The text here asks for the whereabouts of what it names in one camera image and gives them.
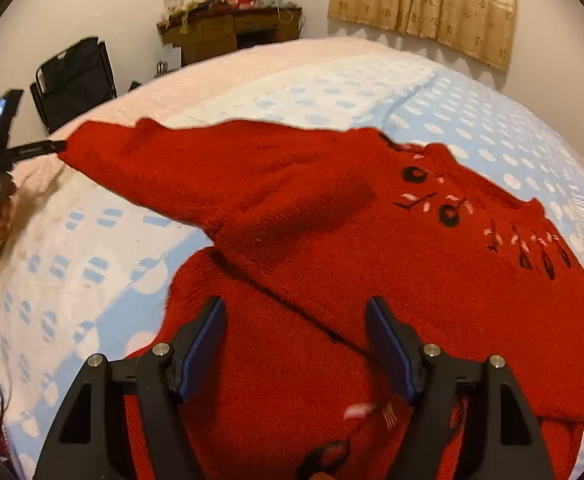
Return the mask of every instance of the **clutter on desk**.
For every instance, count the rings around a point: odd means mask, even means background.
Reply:
[[[181,26],[181,34],[187,34],[188,19],[205,12],[213,11],[223,14],[232,9],[298,8],[294,2],[283,2],[283,0],[191,0],[187,3],[184,3],[184,0],[163,0],[163,5],[165,7],[163,19],[156,24],[156,28],[162,34],[176,25]]]
[[[203,9],[193,10],[186,22],[157,25],[163,44],[181,51],[181,66],[242,48],[297,40],[303,27],[300,7],[241,9],[226,2]]]

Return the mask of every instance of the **sweater sleeve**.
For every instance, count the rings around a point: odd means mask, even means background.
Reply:
[[[311,188],[324,190],[319,202],[335,192],[334,202],[352,185],[365,187],[355,174],[347,183],[338,177],[338,135],[254,121],[183,130],[150,119],[132,127],[88,121],[69,138],[61,159],[131,202],[201,225],[214,238],[223,211],[251,208],[282,188],[291,188],[280,204],[285,214]],[[336,188],[317,183],[317,175]],[[370,193],[368,187],[364,195]]]

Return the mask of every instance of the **red sweater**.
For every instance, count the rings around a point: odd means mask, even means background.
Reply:
[[[443,145],[395,145],[370,128],[86,123],[63,158],[214,241],[176,275],[158,336],[207,296],[226,299],[219,366],[184,409],[210,480],[292,478],[311,449],[354,430],[349,405],[387,400],[365,357],[375,294],[454,356],[505,356],[568,478],[584,430],[584,270],[537,200],[512,197]],[[409,416],[392,406],[398,428],[371,416],[337,478],[383,478]],[[139,477],[151,478],[133,408],[130,422]],[[440,478],[457,452],[458,441]]]

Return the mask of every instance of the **blue gripper pad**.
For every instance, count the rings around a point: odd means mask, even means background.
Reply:
[[[202,320],[200,329],[183,360],[181,383],[177,389],[183,402],[188,402],[201,388],[205,374],[226,332],[226,303],[218,297],[211,298],[211,301],[213,304],[210,305],[210,312]]]
[[[368,301],[366,331],[393,391],[414,404],[425,389],[427,371],[419,353],[423,343],[408,324],[399,323],[380,296]]]

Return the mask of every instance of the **bed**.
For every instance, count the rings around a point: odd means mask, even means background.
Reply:
[[[584,267],[584,161],[523,106],[413,54],[352,38],[263,46],[157,79],[64,126],[169,127],[250,118],[303,128],[374,126],[395,142],[443,142],[522,200],[537,197]],[[84,360],[154,339],[172,276],[211,244],[198,228],[133,205],[62,164],[24,162],[0,259],[0,383],[23,478]],[[584,436],[572,473],[584,471]]]

